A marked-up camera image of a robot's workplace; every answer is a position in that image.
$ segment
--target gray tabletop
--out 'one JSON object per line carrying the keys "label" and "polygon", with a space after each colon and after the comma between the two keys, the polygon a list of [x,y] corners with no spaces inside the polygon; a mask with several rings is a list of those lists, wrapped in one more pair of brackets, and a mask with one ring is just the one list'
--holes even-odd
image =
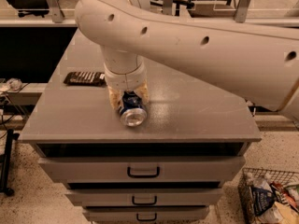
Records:
{"label": "gray tabletop", "polygon": [[260,133],[243,99],[146,60],[150,102],[140,126],[123,126],[107,87],[64,84],[72,71],[104,71],[98,45],[77,31],[34,112],[23,142],[251,142]]}

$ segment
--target gray drawer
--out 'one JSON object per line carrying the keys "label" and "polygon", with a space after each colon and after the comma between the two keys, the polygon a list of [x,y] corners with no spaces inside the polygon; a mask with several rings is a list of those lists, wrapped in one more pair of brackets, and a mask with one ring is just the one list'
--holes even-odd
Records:
{"label": "gray drawer", "polygon": [[74,206],[178,206],[216,204],[222,189],[83,189],[69,190]]}
{"label": "gray drawer", "polygon": [[232,180],[243,157],[41,158],[54,182],[194,182]]}
{"label": "gray drawer", "polygon": [[160,221],[197,220],[206,218],[208,207],[144,207],[144,208],[91,208],[83,215],[89,221]]}

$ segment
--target black wire basket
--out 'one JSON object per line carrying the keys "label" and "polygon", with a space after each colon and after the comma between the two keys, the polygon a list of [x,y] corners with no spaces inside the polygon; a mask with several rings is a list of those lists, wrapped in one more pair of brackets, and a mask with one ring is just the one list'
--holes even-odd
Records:
{"label": "black wire basket", "polygon": [[291,182],[298,182],[299,173],[269,169],[243,168],[242,176],[240,177],[238,184],[238,192],[244,219],[247,224],[260,224],[261,222],[259,222],[254,215],[253,199],[250,187],[246,184],[247,173],[252,173],[253,177],[264,177],[265,174],[270,174],[273,181],[282,185],[286,185]]}

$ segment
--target blue can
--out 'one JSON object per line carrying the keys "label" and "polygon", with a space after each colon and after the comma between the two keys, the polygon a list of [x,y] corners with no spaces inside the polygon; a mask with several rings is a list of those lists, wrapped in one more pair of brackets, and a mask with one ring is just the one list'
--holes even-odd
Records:
{"label": "blue can", "polygon": [[147,111],[138,95],[133,91],[125,91],[121,98],[120,115],[124,125],[135,127],[147,118]]}

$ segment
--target black stand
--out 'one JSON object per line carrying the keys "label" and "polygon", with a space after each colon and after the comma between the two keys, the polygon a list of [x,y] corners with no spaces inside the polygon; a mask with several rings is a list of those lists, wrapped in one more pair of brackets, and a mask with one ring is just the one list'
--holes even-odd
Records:
{"label": "black stand", "polygon": [[17,140],[19,137],[18,133],[14,133],[13,130],[7,130],[7,141],[5,146],[5,152],[0,156],[0,163],[2,163],[1,177],[0,177],[0,192],[4,192],[7,196],[12,196],[14,190],[7,187],[8,172],[10,155],[12,148],[12,141]]}

